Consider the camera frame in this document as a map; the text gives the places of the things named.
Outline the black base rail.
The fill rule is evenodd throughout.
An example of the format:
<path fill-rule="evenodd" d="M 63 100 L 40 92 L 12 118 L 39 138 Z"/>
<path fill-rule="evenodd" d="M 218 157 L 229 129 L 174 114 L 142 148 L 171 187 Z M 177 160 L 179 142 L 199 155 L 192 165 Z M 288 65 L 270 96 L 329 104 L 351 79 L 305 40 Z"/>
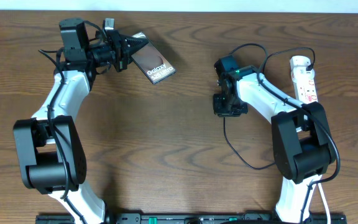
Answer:
<path fill-rule="evenodd" d="M 331 223 L 345 224 L 347 217 L 342 214 L 333 214 Z M 278 216 L 265 212 L 247 212 L 244 214 L 140 214 L 121 213 L 112 218 L 107 217 L 103 221 L 86 221 L 84 218 L 76 221 L 71 215 L 37 215 L 36 224 L 54 223 L 116 223 L 116 224 L 185 224 L 185 223 L 289 223 L 282 222 Z M 327 216 L 322 213 L 311 213 L 310 217 L 303 223 L 328 223 Z"/>

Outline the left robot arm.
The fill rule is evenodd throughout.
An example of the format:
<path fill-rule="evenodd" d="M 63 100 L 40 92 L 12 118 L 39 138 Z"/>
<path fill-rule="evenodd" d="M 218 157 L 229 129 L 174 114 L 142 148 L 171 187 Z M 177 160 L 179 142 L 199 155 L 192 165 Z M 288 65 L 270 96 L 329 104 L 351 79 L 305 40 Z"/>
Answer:
<path fill-rule="evenodd" d="M 148 44 L 146 37 L 121 34 L 114 19 L 96 26 L 93 39 L 81 18 L 60 21 L 63 45 L 46 50 L 54 84 L 38 111 L 13 127 L 23 184 L 59 201 L 64 215 L 37 215 L 37 223 L 116 223 L 116 216 L 86 181 L 87 163 L 75 119 L 98 75 L 121 72 Z"/>

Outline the white power strip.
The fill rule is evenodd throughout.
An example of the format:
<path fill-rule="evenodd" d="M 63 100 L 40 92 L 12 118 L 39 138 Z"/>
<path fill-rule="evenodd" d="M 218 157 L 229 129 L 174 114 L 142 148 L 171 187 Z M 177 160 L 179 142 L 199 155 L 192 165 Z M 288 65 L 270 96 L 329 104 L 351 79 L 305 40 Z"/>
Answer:
<path fill-rule="evenodd" d="M 306 104 L 318 101 L 314 79 L 298 83 L 293 82 L 293 86 L 297 100 Z"/>

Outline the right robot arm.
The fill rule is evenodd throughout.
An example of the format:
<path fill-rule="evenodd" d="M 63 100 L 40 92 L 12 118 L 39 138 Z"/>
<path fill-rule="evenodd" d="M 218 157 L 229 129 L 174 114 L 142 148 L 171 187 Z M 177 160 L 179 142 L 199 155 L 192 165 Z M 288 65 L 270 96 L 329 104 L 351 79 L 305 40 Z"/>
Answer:
<path fill-rule="evenodd" d="M 341 223 L 330 213 L 313 215 L 315 189 L 326 181 L 331 164 L 340 164 L 326 112 L 314 85 L 313 61 L 290 59 L 295 97 L 272 85 L 254 66 L 240 67 L 232 55 L 214 64 L 221 92 L 213 96 L 213 110 L 222 118 L 239 117 L 252 107 L 271 125 L 274 165 L 283 176 L 280 198 L 272 221 L 284 223 Z"/>

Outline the white charger adapter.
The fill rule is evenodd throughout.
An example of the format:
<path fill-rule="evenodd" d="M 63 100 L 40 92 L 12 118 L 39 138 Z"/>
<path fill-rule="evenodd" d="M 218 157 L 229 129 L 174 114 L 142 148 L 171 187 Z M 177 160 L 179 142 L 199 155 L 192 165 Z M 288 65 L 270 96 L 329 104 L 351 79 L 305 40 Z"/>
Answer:
<path fill-rule="evenodd" d="M 290 59 L 291 79 L 294 83 L 305 80 L 313 80 L 314 69 L 311 68 L 311 60 L 308 57 L 296 55 Z"/>

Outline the Galaxy smartphone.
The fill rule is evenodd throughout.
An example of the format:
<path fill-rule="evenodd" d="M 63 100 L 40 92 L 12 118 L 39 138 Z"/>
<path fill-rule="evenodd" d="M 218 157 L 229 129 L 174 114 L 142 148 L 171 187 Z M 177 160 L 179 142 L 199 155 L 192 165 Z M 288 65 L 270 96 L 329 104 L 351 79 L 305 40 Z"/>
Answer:
<path fill-rule="evenodd" d="M 160 53 L 143 32 L 138 32 L 133 37 L 149 41 L 146 46 L 132 55 L 132 59 L 152 84 L 155 85 L 176 73 L 176 68 Z"/>

